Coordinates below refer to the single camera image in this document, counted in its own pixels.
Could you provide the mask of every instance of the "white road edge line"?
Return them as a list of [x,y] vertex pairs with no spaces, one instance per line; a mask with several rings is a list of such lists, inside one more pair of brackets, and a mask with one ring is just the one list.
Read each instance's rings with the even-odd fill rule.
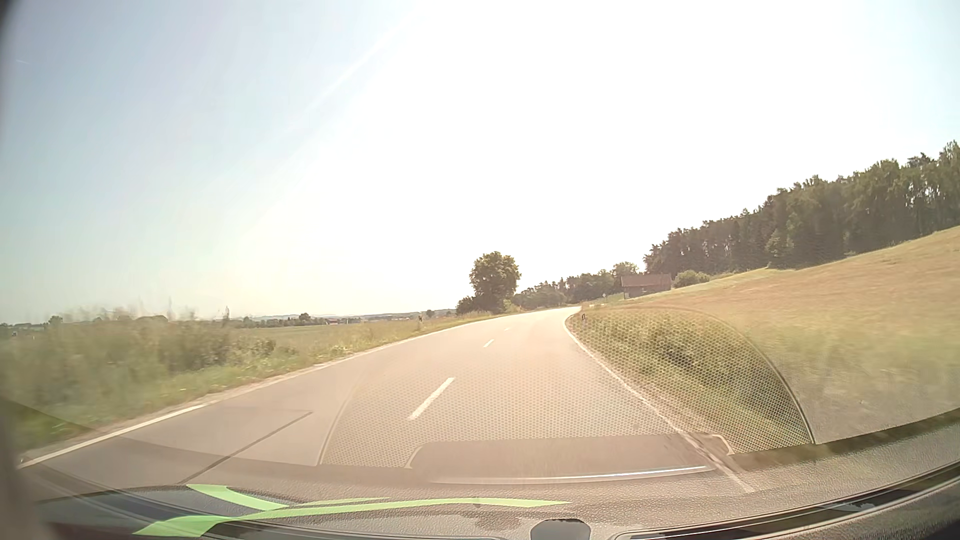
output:
[[715,455],[708,452],[707,449],[703,448],[703,445],[697,442],[696,439],[694,439],[684,431],[681,431],[680,428],[678,428],[673,422],[671,422],[669,418],[660,414],[657,408],[654,407],[652,403],[650,403],[650,400],[648,400],[646,396],[637,392],[635,388],[633,388],[630,384],[628,384],[625,380],[623,380],[612,369],[607,367],[607,364],[604,363],[603,360],[594,356],[593,353],[591,353],[590,350],[583,343],[581,343],[579,339],[577,339],[577,336],[573,335],[573,332],[571,332],[570,329],[566,327],[566,319],[561,321],[561,324],[564,326],[564,331],[566,332],[566,335],[569,335],[570,339],[572,339],[574,343],[576,343],[581,349],[583,349],[584,353],[587,353],[587,356],[593,358],[593,361],[599,364],[600,367],[602,367],[607,373],[609,373],[611,377],[616,379],[624,388],[627,389],[628,392],[630,392],[631,394],[636,396],[638,399],[640,399],[642,402],[644,402],[647,406],[649,406],[650,410],[654,411],[654,414],[659,416],[663,422],[666,422],[667,426],[669,426],[673,431],[676,431],[679,436],[683,437],[686,440],[686,442],[689,443],[690,446],[692,446],[695,450],[697,450],[698,452],[703,454],[707,459],[709,459],[713,463],[713,465],[716,466],[717,469],[723,472],[723,474],[726,475],[729,479],[733,480],[733,482],[736,483],[738,486],[740,486],[740,488],[743,489],[744,492],[753,493],[756,491],[753,486],[751,486],[747,482],[743,481],[739,476],[737,476],[736,473],[733,471],[733,469],[728,467],[726,463],[721,461]]
[[[527,314],[527,313],[518,313],[517,315],[526,315],[526,314]],[[220,403],[220,402],[224,402],[224,401],[226,401],[226,400],[230,400],[230,399],[233,399],[233,398],[237,398],[237,397],[239,397],[239,396],[242,396],[242,395],[244,395],[244,394],[248,394],[248,393],[253,392],[253,391],[255,391],[255,390],[260,390],[261,388],[266,388],[267,386],[271,386],[271,385],[273,385],[273,384],[277,384],[278,382],[284,382],[285,380],[289,380],[289,379],[292,379],[292,378],[294,378],[294,377],[299,377],[299,376],[301,376],[301,375],[306,375],[306,374],[308,374],[308,373],[313,373],[313,372],[315,372],[315,371],[319,371],[319,370],[322,370],[322,369],[325,369],[325,368],[328,368],[328,367],[331,367],[331,366],[335,366],[335,365],[337,365],[337,364],[339,364],[339,363],[341,363],[341,362],[346,362],[347,360],[352,360],[352,359],[354,359],[354,358],[358,358],[359,356],[365,356],[365,355],[369,355],[370,353],[376,353],[377,351],[386,349],[386,348],[388,348],[388,347],[393,347],[393,346],[395,346],[395,345],[399,345],[399,344],[401,344],[401,343],[406,343],[406,342],[408,342],[408,341],[414,341],[414,340],[416,340],[416,339],[422,339],[422,338],[424,338],[424,337],[429,337],[429,336],[431,336],[431,335],[436,335],[436,334],[438,334],[438,333],[443,333],[443,332],[445,332],[445,331],[455,331],[455,330],[461,329],[461,328],[463,328],[463,327],[468,327],[468,326],[470,326],[470,325],[475,325],[475,324],[479,324],[479,323],[486,323],[486,322],[488,322],[488,321],[490,321],[490,320],[491,320],[491,319],[481,319],[481,320],[479,320],[479,321],[470,321],[470,322],[468,322],[468,323],[465,323],[465,324],[462,324],[462,325],[457,325],[457,326],[455,326],[455,327],[450,327],[450,328],[443,329],[443,330],[432,331],[432,332],[425,333],[425,334],[422,334],[422,335],[415,335],[415,336],[413,336],[413,337],[408,337],[408,338],[406,338],[406,339],[401,339],[401,340],[395,341],[395,342],[393,342],[393,343],[387,343],[387,344],[381,345],[381,346],[379,346],[379,347],[374,347],[374,348],[368,349],[368,350],[366,350],[366,351],[361,351],[361,352],[359,352],[359,353],[356,353],[356,354],[353,354],[353,355],[350,355],[350,356],[346,356],[346,357],[340,358],[340,359],[338,359],[338,360],[332,360],[332,361],[329,361],[329,362],[324,362],[324,363],[322,363],[322,364],[314,364],[313,366],[310,366],[310,367],[307,367],[307,368],[303,368],[302,370],[294,371],[294,372],[291,372],[291,373],[286,373],[286,374],[283,374],[283,375],[277,375],[276,377],[274,377],[274,378],[272,378],[272,379],[269,379],[269,380],[264,380],[264,381],[261,381],[261,382],[252,382],[252,383],[250,384],[250,387],[249,387],[249,388],[246,388],[246,389],[243,389],[243,390],[234,390],[234,391],[226,390],[226,392],[228,392],[230,395],[225,396],[225,397],[223,397],[223,398],[216,398],[216,399],[212,399],[212,400],[209,400],[209,401],[207,401],[207,402],[204,402],[204,403],[201,403],[201,404],[198,404],[198,405],[192,405],[192,406],[189,406],[189,407],[186,407],[186,408],[182,408],[182,409],[180,409],[180,410],[175,410],[175,411],[173,411],[173,412],[171,412],[171,413],[169,413],[169,414],[164,414],[163,416],[158,416],[158,417],[156,417],[156,418],[154,418],[154,419],[148,420],[148,421],[146,421],[146,422],[142,422],[142,423],[137,424],[137,425],[135,425],[135,426],[130,426],[130,427],[128,427],[128,428],[123,428],[122,430],[112,431],[112,432],[110,432],[110,433],[101,435],[101,436],[99,436],[99,437],[96,437],[96,438],[93,438],[93,439],[90,439],[90,440],[87,440],[87,441],[84,441],[84,442],[75,444],[75,445],[73,445],[73,446],[69,446],[69,447],[64,448],[64,449],[62,449],[62,450],[57,450],[56,452],[51,452],[51,453],[49,453],[49,454],[40,455],[40,456],[38,456],[38,457],[35,457],[35,458],[33,458],[33,459],[29,459],[29,460],[27,460],[27,461],[24,461],[23,463],[20,463],[19,465],[17,465],[17,469],[22,469],[22,468],[24,468],[24,467],[29,467],[29,466],[31,466],[31,465],[40,463],[41,461],[46,461],[47,459],[52,459],[52,458],[54,458],[54,457],[58,457],[58,456],[60,456],[60,455],[67,454],[67,453],[69,453],[69,452],[73,452],[73,451],[75,451],[75,450],[79,450],[79,449],[81,449],[81,448],[83,448],[83,447],[87,447],[87,446],[90,446],[90,445],[92,445],[92,444],[96,444],[96,443],[98,443],[98,442],[100,442],[100,441],[104,441],[104,440],[110,439],[110,438],[115,437],[115,436],[117,436],[117,435],[122,435],[122,434],[124,434],[124,433],[129,433],[129,432],[131,432],[131,431],[133,431],[133,430],[139,430],[140,428],[144,428],[144,427],[146,427],[146,426],[150,426],[151,424],[155,424],[156,422],[160,422],[160,421],[162,421],[162,420],[167,420],[167,419],[169,419],[169,418],[173,418],[173,417],[175,417],[175,416],[181,415],[181,414],[183,414],[184,412],[190,412],[191,410],[196,410],[196,409],[198,409],[198,408],[200,408],[200,407],[207,406],[207,405],[218,404],[218,403]]]
[[88,440],[88,441],[84,441],[84,442],[79,443],[79,444],[75,444],[75,445],[73,445],[73,446],[69,446],[69,447],[64,448],[64,449],[62,449],[62,450],[57,450],[56,452],[51,452],[51,453],[49,453],[49,454],[45,454],[45,455],[42,455],[42,456],[40,456],[40,457],[35,457],[34,459],[31,459],[30,461],[24,461],[23,463],[20,463],[20,464],[17,466],[17,468],[18,468],[18,469],[22,469],[22,468],[24,468],[24,467],[29,467],[29,466],[31,466],[31,465],[36,465],[36,464],[38,464],[38,463],[40,463],[40,462],[42,462],[42,461],[46,461],[47,459],[52,459],[52,458],[54,458],[54,457],[57,457],[58,455],[64,455],[64,454],[66,454],[66,453],[68,453],[68,452],[73,452],[73,451],[75,451],[75,450],[79,450],[79,449],[81,449],[81,448],[83,448],[83,447],[86,447],[86,446],[90,446],[90,445],[92,445],[92,444],[99,443],[100,441],[105,441],[105,440],[107,440],[107,439],[110,439],[110,438],[113,438],[113,437],[122,435],[122,434],[124,434],[124,433],[129,433],[129,432],[131,432],[131,431],[133,431],[133,430],[139,430],[140,428],[146,428],[147,426],[150,426],[151,424],[156,424],[157,422],[166,420],[166,419],[168,419],[168,418],[173,418],[174,416],[179,416],[179,415],[181,415],[181,414],[183,414],[183,413],[185,413],[185,412],[190,412],[191,410],[197,410],[198,408],[205,407],[205,406],[207,406],[207,404],[193,405],[193,406],[190,406],[190,407],[187,407],[187,408],[182,408],[182,409],[180,409],[180,410],[175,410],[175,411],[173,411],[173,412],[171,412],[171,413],[169,413],[169,414],[164,414],[163,416],[158,416],[158,417],[154,418],[153,420],[148,420],[148,421],[146,421],[146,422],[141,422],[140,424],[137,424],[137,425],[135,425],[135,426],[130,426],[130,427],[128,427],[128,428],[123,428],[122,430],[113,431],[113,432],[111,432],[111,433],[107,433],[106,435],[100,435],[99,437],[90,439],[90,440]]

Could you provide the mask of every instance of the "windshield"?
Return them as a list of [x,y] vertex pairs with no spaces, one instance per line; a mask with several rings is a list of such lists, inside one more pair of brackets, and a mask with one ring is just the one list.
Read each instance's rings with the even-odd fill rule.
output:
[[947,478],[958,27],[15,3],[0,393],[32,500],[61,532],[627,538]]

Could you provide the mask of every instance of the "tree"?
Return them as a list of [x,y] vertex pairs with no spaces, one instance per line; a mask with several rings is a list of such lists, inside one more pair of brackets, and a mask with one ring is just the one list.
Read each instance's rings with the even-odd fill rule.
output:
[[566,295],[557,283],[543,282],[518,292],[511,302],[524,309],[557,307],[566,303]]
[[465,315],[471,311],[476,311],[476,299],[472,296],[465,296],[457,303],[457,314]]
[[618,262],[613,266],[613,276],[615,278],[622,278],[624,276],[635,276],[640,273],[640,268],[633,264],[632,262]]
[[960,225],[960,146],[937,159],[880,160],[827,182],[778,188],[753,211],[677,229],[643,256],[647,273],[798,268]]
[[520,270],[513,257],[501,255],[498,251],[480,256],[470,270],[470,284],[475,293],[474,305],[486,311],[502,313],[504,302],[516,292],[516,281],[519,279]]
[[566,279],[566,283],[569,289],[567,298],[570,302],[577,304],[602,297],[614,289],[616,281],[611,272],[600,270],[596,274],[570,276]]

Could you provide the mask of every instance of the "dashed white lane marking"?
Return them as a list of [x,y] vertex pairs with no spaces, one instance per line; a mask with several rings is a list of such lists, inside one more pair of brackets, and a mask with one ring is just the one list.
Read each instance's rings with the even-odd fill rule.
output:
[[429,396],[426,397],[425,400],[423,400],[423,403],[421,403],[420,406],[417,407],[417,410],[410,413],[410,416],[407,417],[407,420],[416,420],[418,416],[423,414],[426,408],[429,407],[430,404],[432,404],[433,401],[436,400],[440,396],[440,394],[444,392],[444,390],[446,390],[446,388],[450,385],[451,382],[453,382],[453,380],[454,380],[453,377],[445,380],[443,384],[441,384],[436,390],[433,391],[432,394],[430,394]]

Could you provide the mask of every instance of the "asphalt road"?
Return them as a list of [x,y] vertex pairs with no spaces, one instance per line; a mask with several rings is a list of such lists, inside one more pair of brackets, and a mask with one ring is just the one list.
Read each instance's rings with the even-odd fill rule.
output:
[[70,493],[181,483],[259,488],[264,479],[338,474],[344,483],[397,487],[705,475],[742,492],[730,471],[578,345],[564,328],[575,311],[400,342],[26,471]]

